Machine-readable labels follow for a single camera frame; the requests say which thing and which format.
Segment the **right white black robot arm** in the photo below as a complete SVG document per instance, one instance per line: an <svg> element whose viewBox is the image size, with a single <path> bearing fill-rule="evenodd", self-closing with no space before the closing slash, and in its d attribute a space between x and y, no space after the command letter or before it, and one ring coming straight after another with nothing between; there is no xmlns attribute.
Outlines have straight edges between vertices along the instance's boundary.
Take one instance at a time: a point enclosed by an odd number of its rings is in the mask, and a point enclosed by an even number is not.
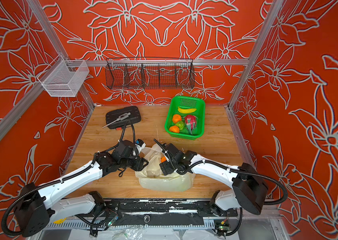
<svg viewBox="0 0 338 240"><path fill-rule="evenodd" d="M160 164L163 174L203 175L225 184L231 189L217 192L211 204L220 210L242 208L247 212L260 215L263 206L279 205L288 198L287 188L269 176L259 174L252 165L243 163L241 166L222 164L194 152L185 153L173 144L155 143L162 149L166 160ZM266 201L269 188L266 181L274 183L281 190L277 200Z"/></svg>

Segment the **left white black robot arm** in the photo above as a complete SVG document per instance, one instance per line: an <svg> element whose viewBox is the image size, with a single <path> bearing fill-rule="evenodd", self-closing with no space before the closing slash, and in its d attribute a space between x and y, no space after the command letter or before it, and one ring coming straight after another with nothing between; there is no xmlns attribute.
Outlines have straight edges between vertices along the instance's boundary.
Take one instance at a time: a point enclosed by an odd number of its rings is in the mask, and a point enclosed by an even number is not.
<svg viewBox="0 0 338 240"><path fill-rule="evenodd" d="M36 186L24 186L19 197L6 209L1 220L1 229L7 236L29 237L40 232L58 214L57 205L67 195L82 186L106 175L130 168L142 171L148 161L140 157L146 144L141 139L124 140L121 134L118 143L101 152L93 159L60 178Z"/></svg>

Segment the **light green crinkled fruit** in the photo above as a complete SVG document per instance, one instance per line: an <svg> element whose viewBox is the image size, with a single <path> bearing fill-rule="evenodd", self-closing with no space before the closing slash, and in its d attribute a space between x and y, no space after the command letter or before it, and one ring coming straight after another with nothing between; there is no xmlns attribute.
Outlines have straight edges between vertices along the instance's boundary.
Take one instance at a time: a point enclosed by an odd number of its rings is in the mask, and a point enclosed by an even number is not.
<svg viewBox="0 0 338 240"><path fill-rule="evenodd" d="M178 121L175 125L179 128L180 131L185 129L184 121Z"/></svg>

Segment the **pink dragon fruit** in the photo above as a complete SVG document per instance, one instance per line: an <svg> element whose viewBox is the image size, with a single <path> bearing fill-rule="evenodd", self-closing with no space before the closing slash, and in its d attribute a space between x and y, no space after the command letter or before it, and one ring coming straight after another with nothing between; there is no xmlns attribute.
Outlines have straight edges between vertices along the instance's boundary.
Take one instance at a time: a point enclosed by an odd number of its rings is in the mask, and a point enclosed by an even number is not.
<svg viewBox="0 0 338 240"><path fill-rule="evenodd" d="M194 115L187 115L184 117L185 126L190 135L193 135L193 130L196 128L197 120Z"/></svg>

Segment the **translucent plastic bag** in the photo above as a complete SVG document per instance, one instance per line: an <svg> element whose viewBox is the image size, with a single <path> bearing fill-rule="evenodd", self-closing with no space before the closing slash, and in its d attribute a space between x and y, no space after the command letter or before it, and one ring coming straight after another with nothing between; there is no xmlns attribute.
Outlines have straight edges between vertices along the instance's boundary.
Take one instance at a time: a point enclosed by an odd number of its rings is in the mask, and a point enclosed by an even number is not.
<svg viewBox="0 0 338 240"><path fill-rule="evenodd" d="M143 188L154 191L184 192L193 187L195 174L179 175L172 173L164 176L160 168L164 154L157 144L154 144L151 148L144 148L142 154L149 161L149 164L142 171L135 172L135 176Z"/></svg>

